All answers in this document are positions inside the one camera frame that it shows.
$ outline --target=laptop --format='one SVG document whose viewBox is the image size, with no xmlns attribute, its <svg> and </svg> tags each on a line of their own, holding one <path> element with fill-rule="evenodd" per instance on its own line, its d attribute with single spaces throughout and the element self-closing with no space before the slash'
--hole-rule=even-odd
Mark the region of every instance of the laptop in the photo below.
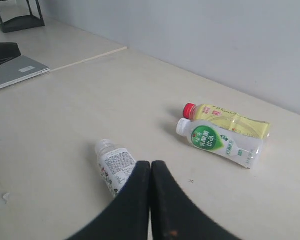
<svg viewBox="0 0 300 240">
<path fill-rule="evenodd" d="M 0 65 L 0 89 L 50 72 L 50 68 L 26 56 Z"/>
</svg>

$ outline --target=table surface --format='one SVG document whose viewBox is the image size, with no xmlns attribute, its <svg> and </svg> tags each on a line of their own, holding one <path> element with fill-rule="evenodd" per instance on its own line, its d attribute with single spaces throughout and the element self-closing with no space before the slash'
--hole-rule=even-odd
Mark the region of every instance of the table surface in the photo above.
<svg viewBox="0 0 300 240">
<path fill-rule="evenodd" d="M 186 103 L 272 123 L 245 169 L 176 135 Z M 300 240 L 300 116 L 133 50 L 0 90 L 0 240 L 61 240 L 111 202 L 92 167 L 103 138 L 164 160 L 193 202 L 245 240 Z"/>
<path fill-rule="evenodd" d="M 3 21 L 29 14 L 25 9 L 0 3 Z M 18 43 L 21 54 L 51 67 L 62 68 L 100 55 L 126 49 L 103 37 L 44 17 L 45 27 L 3 33 L 0 42 Z"/>
</svg>

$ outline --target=small white bottle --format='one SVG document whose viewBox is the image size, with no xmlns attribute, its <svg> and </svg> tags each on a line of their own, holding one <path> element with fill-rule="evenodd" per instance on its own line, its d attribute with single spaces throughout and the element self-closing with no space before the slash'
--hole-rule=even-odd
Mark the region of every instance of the small white bottle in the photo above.
<svg viewBox="0 0 300 240">
<path fill-rule="evenodd" d="M 109 139 L 98 142 L 95 153 L 100 174 L 115 197 L 128 181 L 136 161 L 127 149 Z"/>
<path fill-rule="evenodd" d="M 251 168 L 259 159 L 264 141 L 223 129 L 206 120 L 190 121 L 182 118 L 176 133 L 187 137 L 194 147 L 212 152 Z"/>
</svg>

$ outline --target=yellow liquid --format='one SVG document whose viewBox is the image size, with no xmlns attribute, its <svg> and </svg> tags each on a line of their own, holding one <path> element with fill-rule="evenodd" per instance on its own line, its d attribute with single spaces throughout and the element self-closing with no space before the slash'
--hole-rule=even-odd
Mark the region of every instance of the yellow liquid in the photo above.
<svg viewBox="0 0 300 240">
<path fill-rule="evenodd" d="M 209 104 L 197 106 L 192 120 L 206 120 L 223 129 L 257 139 L 265 139 L 269 135 L 270 123 Z"/>
</svg>

